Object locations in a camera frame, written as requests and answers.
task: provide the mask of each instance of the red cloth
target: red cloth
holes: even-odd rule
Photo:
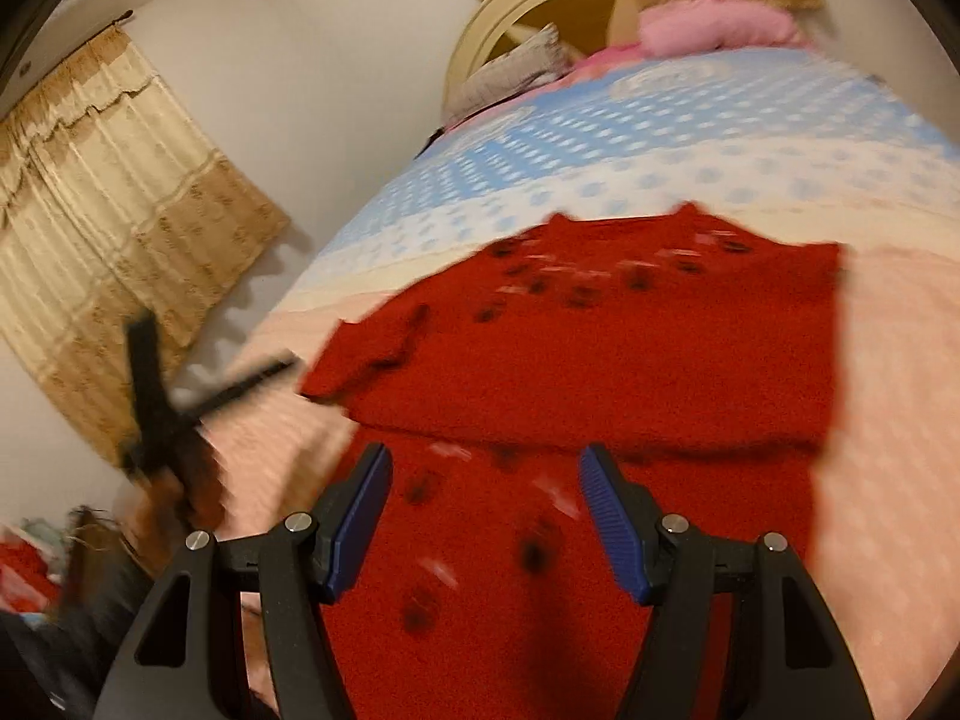
[[[304,394],[365,426],[345,466],[370,440],[395,459],[360,583],[325,610],[358,715],[613,717],[648,613],[579,493],[592,440],[666,511],[802,553],[837,256],[692,205],[557,215],[341,325]]]
[[[58,593],[35,547],[16,536],[0,541],[0,610],[42,611]]]

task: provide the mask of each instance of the bed sheet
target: bed sheet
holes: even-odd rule
[[[846,242],[844,408],[814,472],[809,562],[878,720],[902,720],[960,640],[960,529],[944,525],[960,522],[958,156],[887,90],[800,50],[626,65],[440,139],[337,235],[237,365],[281,348],[311,359],[340,319],[558,210],[653,215],[696,199],[779,240]],[[353,426],[287,382],[208,431],[236,536],[308,506]]]

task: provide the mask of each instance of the metal screw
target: metal screw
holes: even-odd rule
[[[667,533],[686,533],[690,528],[690,521],[683,514],[667,514],[661,522]]]
[[[191,552],[203,549],[210,543],[210,534],[207,531],[194,531],[186,538],[186,548]]]
[[[767,533],[763,537],[763,545],[771,552],[785,552],[787,547],[786,537],[781,536],[780,533]]]
[[[283,520],[283,524],[290,533],[299,533],[313,525],[313,517],[306,512],[297,512]]]

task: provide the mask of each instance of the white wall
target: white wall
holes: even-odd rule
[[[294,221],[210,319],[184,386],[219,380],[314,254],[419,151],[438,124],[446,62],[475,7],[153,0],[124,24],[200,127]],[[109,507],[119,483],[6,347],[0,471],[0,520],[57,521],[76,504]]]

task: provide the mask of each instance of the blue gripper pad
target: blue gripper pad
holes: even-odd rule
[[[347,512],[333,535],[330,572],[325,582],[331,603],[336,603],[356,584],[393,480],[394,461],[390,450],[383,445],[373,445],[344,483],[342,494],[352,493],[352,500],[344,502]]]
[[[628,514],[630,502],[624,499],[629,497],[632,487],[635,485],[623,478],[606,449],[591,445],[584,450],[580,456],[580,488],[610,560],[616,584],[630,593],[637,603],[645,604],[651,590],[646,565],[652,555],[645,556],[644,551],[645,548],[652,550],[654,545],[644,546],[635,516]]]

